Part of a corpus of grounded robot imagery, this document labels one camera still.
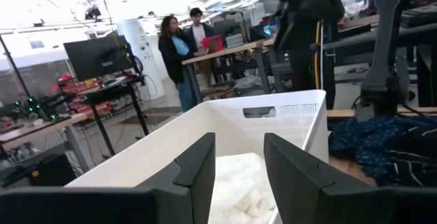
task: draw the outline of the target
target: computer monitor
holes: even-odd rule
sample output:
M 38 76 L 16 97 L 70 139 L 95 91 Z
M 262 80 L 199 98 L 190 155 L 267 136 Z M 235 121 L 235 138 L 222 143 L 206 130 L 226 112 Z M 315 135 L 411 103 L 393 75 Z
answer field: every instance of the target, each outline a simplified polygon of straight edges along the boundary
M 264 24 L 250 27 L 249 36 L 251 38 L 251 41 L 254 42 L 270 38 L 273 36 L 273 34 L 270 32 L 270 25 Z
M 124 36 L 103 37 L 79 42 L 66 42 L 64 48 L 79 81 L 133 68 L 134 59 L 127 58 L 129 51 Z

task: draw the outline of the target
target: dark blue fabric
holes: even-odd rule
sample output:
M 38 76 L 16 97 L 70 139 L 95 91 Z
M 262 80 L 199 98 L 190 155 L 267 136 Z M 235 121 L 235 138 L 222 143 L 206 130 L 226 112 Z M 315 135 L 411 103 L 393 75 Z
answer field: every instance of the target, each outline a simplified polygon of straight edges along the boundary
M 432 117 L 380 116 L 366 122 L 355 118 L 336 124 L 329 136 L 329 153 L 337 158 L 353 158 L 363 166 L 366 176 L 379 186 L 396 185 L 392 180 L 393 155 L 388 143 L 401 139 L 411 128 L 437 128 Z
M 203 25 L 203 29 L 205 30 L 205 37 L 211 37 L 211 36 L 218 35 L 211 26 L 207 25 L 206 23 L 202 23 L 202 25 Z M 196 40 L 194 39 L 193 26 L 190 27 L 187 34 L 188 34 L 188 38 L 190 39 L 190 50 L 192 50 L 194 53 L 196 53 L 197 52 L 197 44 L 196 44 Z

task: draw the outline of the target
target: standing desk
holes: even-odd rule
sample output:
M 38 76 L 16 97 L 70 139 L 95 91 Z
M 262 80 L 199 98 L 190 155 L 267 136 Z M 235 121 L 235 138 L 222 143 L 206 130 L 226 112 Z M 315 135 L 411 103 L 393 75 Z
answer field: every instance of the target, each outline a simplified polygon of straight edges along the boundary
M 108 133 L 103 126 L 103 122 L 97 111 L 96 105 L 100 104 L 101 102 L 108 101 L 114 98 L 130 95 L 130 97 L 132 98 L 132 103 L 135 108 L 135 111 L 137 112 L 139 122 L 144 131 L 144 135 L 145 136 L 149 135 L 149 131 L 147 130 L 147 126 L 145 124 L 145 115 L 143 114 L 143 111 L 141 110 L 141 107 L 138 104 L 137 95 L 135 95 L 135 90 L 132 87 L 132 84 L 138 83 L 142 80 L 144 80 L 144 76 L 140 76 L 137 78 L 129 77 L 123 81 L 120 81 L 119 83 L 81 93 L 87 98 L 83 102 L 91 107 L 91 110 L 93 111 L 94 114 L 94 119 L 96 120 L 99 130 L 102 133 L 104 143 L 107 145 L 108 151 L 111 154 L 111 156 L 115 156 L 115 150 L 111 144 L 111 141 L 109 140 Z
M 273 44 L 273 42 L 274 42 L 273 39 L 261 40 L 259 42 L 251 42 L 251 43 L 247 43 L 247 44 L 244 44 L 242 46 L 235 47 L 235 48 L 229 48 L 229 49 L 226 48 L 226 49 L 224 49 L 222 51 L 218 51 L 216 53 L 210 53 L 207 55 L 194 57 L 192 59 L 188 59 L 188 60 L 183 61 L 182 64 L 186 65 L 188 67 L 188 74 L 189 74 L 191 85 L 193 86 L 194 91 L 195 91 L 197 103 L 203 102 L 203 99 L 202 99 L 199 84 L 197 82 L 197 78 L 196 78 L 196 75 L 194 72 L 194 63 L 197 63 L 200 61 L 207 61 L 207 60 L 214 59 L 217 57 L 222 57 L 222 56 L 229 55 L 232 53 L 239 53 L 241 51 L 251 50 L 251 49 L 255 49 L 255 60 L 256 60 L 257 65 L 258 65 L 259 76 L 261 77 L 261 82 L 262 82 L 262 87 L 263 87 L 264 93 L 270 94 L 271 93 L 270 84 L 268 82 L 266 69 L 264 67 L 265 66 L 264 61 L 262 59 L 262 47 L 269 46 L 269 45 Z
M 372 53 L 375 50 L 376 32 L 370 31 L 357 36 L 344 38 L 336 42 L 325 44 L 323 47 L 324 56 L 342 57 L 355 56 L 363 53 Z M 420 54 L 417 55 L 417 89 L 420 107 L 437 107 L 437 41 L 434 38 L 437 33 L 437 23 L 422 25 L 411 28 L 401 27 L 397 38 L 398 48 L 416 46 Z M 324 65 L 324 79 L 335 80 L 334 65 Z M 326 99 L 335 96 L 335 81 L 325 81 L 329 86 Z
M 48 149 L 44 152 L 40 152 L 35 156 L 44 156 L 44 154 L 51 154 L 54 152 L 65 152 L 67 150 L 71 150 L 77 158 L 79 166 L 82 168 L 84 172 L 89 171 L 89 166 L 85 157 L 79 147 L 79 143 L 77 141 L 77 133 L 76 129 L 73 127 L 74 124 L 78 122 L 82 122 L 87 119 L 86 114 L 75 114 L 72 115 L 71 118 L 60 122 L 45 122 L 41 126 L 32 126 L 28 128 L 19 128 L 16 130 L 12 130 L 5 134 L 0 135 L 0 150 L 8 150 L 11 148 L 16 148 L 28 141 L 33 141 L 40 137 L 44 137 L 51 133 L 57 132 L 62 128 L 65 128 L 66 139 L 64 143 L 60 143 L 55 147 Z

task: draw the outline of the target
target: yellow cable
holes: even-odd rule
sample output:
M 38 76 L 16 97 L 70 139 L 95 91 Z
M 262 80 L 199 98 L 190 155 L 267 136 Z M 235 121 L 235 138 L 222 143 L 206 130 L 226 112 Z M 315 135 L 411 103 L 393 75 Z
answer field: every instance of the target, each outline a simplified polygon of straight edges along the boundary
M 315 43 L 320 43 L 320 28 L 322 24 L 320 21 L 317 23 L 317 33 L 315 35 Z M 320 73 L 319 73 L 319 51 L 315 52 L 314 55 L 314 77 L 315 77 L 315 88 L 320 89 Z

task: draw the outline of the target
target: box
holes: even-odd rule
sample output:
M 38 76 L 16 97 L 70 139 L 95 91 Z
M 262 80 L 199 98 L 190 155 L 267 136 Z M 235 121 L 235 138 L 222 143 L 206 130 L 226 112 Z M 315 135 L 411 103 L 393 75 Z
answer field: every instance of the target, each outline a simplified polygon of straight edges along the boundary
M 217 156 L 249 152 L 263 156 L 264 134 L 274 132 L 328 163 L 325 95 L 312 90 L 203 102 L 68 186 L 134 187 L 207 132 L 216 133 Z M 245 115 L 252 109 L 273 108 L 275 117 Z M 270 223 L 281 223 L 277 211 Z

